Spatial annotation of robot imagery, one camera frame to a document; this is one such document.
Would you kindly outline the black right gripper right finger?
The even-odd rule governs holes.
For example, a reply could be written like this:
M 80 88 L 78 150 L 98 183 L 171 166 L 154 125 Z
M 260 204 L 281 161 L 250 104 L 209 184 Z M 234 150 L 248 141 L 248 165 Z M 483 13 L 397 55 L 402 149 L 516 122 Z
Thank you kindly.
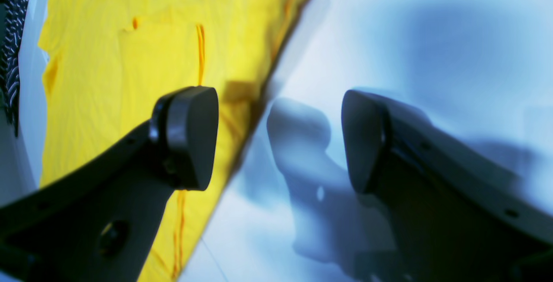
M 346 91 L 341 125 L 351 185 L 385 205 L 416 281 L 552 280 L 552 215 L 508 188 L 513 172 L 375 93 Z

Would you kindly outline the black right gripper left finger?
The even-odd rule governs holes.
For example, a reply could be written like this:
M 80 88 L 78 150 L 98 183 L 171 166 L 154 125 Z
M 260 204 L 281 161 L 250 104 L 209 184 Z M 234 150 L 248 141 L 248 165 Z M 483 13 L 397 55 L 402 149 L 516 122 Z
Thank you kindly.
M 1 272 L 21 282 L 136 282 L 176 190 L 213 173 L 219 97 L 192 86 L 71 174 L 0 212 Z

